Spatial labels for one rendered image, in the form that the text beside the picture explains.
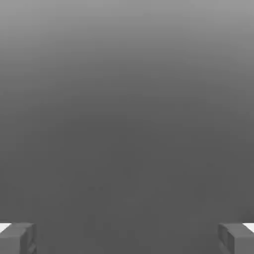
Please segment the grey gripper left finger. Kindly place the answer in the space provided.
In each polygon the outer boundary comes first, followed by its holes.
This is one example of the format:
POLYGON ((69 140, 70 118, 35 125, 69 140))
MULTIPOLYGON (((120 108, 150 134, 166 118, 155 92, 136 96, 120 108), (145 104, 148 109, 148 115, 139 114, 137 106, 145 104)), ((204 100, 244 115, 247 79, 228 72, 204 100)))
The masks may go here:
POLYGON ((34 223, 0 223, 0 254, 37 254, 34 223))

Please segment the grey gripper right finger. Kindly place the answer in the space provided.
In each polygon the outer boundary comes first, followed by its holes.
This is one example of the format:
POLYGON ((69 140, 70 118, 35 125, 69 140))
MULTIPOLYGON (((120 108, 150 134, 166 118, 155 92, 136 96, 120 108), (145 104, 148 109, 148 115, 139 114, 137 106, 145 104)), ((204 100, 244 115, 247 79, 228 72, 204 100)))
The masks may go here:
POLYGON ((220 223, 217 234, 221 254, 254 254, 254 223, 220 223))

